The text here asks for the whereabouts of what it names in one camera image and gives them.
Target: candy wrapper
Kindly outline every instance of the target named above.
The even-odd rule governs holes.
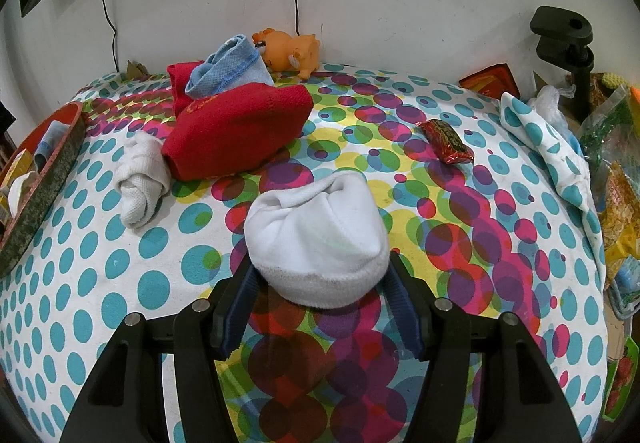
[[[430,119],[419,123],[418,127],[443,163],[450,165],[474,162],[474,152],[462,142],[460,136],[446,121]]]

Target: yellow package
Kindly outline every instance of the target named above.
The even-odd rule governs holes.
[[[23,150],[14,158],[14,162],[11,163],[11,167],[6,172],[6,176],[4,176],[4,180],[0,187],[11,188],[11,185],[17,177],[27,174],[27,172],[32,170],[36,170],[35,163],[33,162],[33,156],[28,150]]]

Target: plastic bag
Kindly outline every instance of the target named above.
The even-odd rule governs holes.
[[[573,98],[574,94],[575,86],[571,86],[569,89],[556,89],[554,86],[544,86],[535,98],[527,101],[527,105],[542,116],[546,123],[556,129],[560,136],[567,140],[568,143],[572,142],[574,135],[567,127],[564,114],[558,109],[558,103],[560,102],[561,95],[567,98]]]

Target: polka dot bedsheet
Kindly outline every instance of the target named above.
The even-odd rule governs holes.
[[[293,73],[274,77],[300,83]],[[127,312],[173,314],[231,275],[260,192],[356,169],[391,246],[436,295],[469,313],[523,319],[587,441],[606,376],[602,282],[580,211],[557,195],[540,155],[500,126],[497,102],[449,84],[326,64],[306,87],[315,107],[299,139],[254,172],[174,182],[136,232],[120,222],[113,172],[134,131],[171,132],[168,77],[112,74],[80,90],[88,132],[77,162],[0,281],[0,365],[39,437],[59,441]],[[428,118],[458,131],[475,151],[473,166],[437,160],[415,128]],[[337,311],[308,311],[270,289],[241,347],[217,368],[241,442],[387,443],[402,441],[427,363],[403,346],[379,289]],[[479,376],[474,355],[460,442],[472,440]],[[171,356],[163,381],[170,439],[182,443]]]

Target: power cord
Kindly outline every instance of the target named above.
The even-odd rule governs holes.
[[[118,65],[118,57],[116,56],[116,37],[118,36],[118,30],[116,26],[113,25],[111,19],[109,18],[109,13],[107,12],[107,5],[104,0],[102,0],[102,9],[104,10],[104,17],[107,19],[107,22],[111,29],[113,30],[113,40],[111,41],[111,53],[113,54],[113,65],[116,68],[116,73],[120,72],[120,67]]]

